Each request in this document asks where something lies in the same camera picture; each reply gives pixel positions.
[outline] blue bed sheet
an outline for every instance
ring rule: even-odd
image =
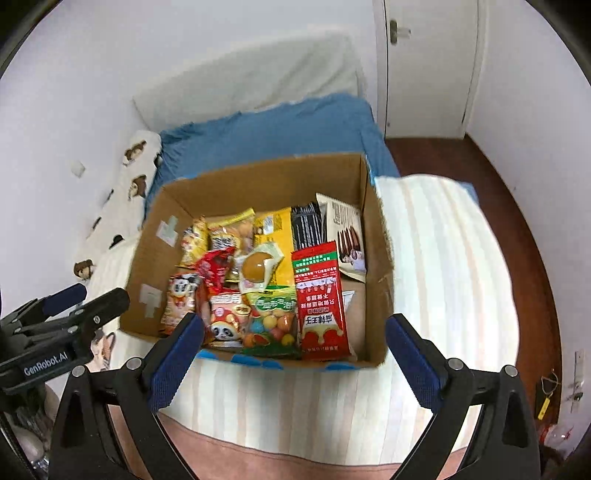
[[[372,181],[376,176],[400,176],[369,104],[346,93],[187,124],[160,136],[163,161],[148,193],[146,211],[160,187],[174,180],[294,155],[365,153]]]

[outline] wall switch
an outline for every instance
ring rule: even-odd
[[[585,350],[577,350],[574,353],[574,387],[582,387],[585,380],[584,370]]]
[[[585,350],[577,350],[574,353],[574,382],[571,398],[570,412],[577,413],[579,404],[583,399],[583,385],[585,382],[584,370]]]
[[[82,164],[81,161],[74,160],[70,166],[70,171],[76,175],[76,177],[81,178],[81,176],[86,171],[86,167]]]

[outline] colorful candy ball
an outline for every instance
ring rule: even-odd
[[[282,315],[277,319],[277,328],[280,328],[283,332],[288,333],[291,330],[291,324],[293,322],[294,314],[288,313]]]
[[[285,332],[283,330],[281,330],[280,328],[275,327],[275,328],[271,329],[270,334],[273,335],[275,340],[277,340],[278,342],[281,342],[281,339],[285,335]]]
[[[263,326],[260,320],[253,320],[251,323],[250,331],[252,333],[262,333],[265,331],[265,327]]]
[[[252,348],[255,346],[255,334],[254,333],[247,333],[242,341],[244,347]]]
[[[286,333],[283,338],[281,339],[281,344],[283,346],[291,346],[294,344],[294,342],[296,341],[295,338],[293,338],[293,335]]]
[[[265,318],[263,318],[262,324],[265,327],[265,330],[270,332],[277,326],[277,317],[274,315],[267,315]]]

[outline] blue gripper pad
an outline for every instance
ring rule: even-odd
[[[205,335],[201,317],[188,313],[165,339],[159,340],[144,359],[142,379],[148,388],[148,406],[155,413],[173,400]]]
[[[445,357],[399,313],[386,320],[386,342],[419,405],[436,413],[447,382]]]

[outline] striped blanket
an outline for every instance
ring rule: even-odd
[[[378,177],[391,243],[394,310],[446,357],[499,371],[514,364],[518,323],[511,280],[482,211],[453,180]],[[124,287],[129,240],[110,251],[88,285],[89,299]],[[116,330],[117,322],[106,330]],[[143,356],[149,342],[117,332],[112,368]],[[402,462],[430,419],[392,355],[360,371],[276,371],[196,359],[164,413],[194,432],[269,453],[335,465]],[[454,449],[465,447],[471,407]]]

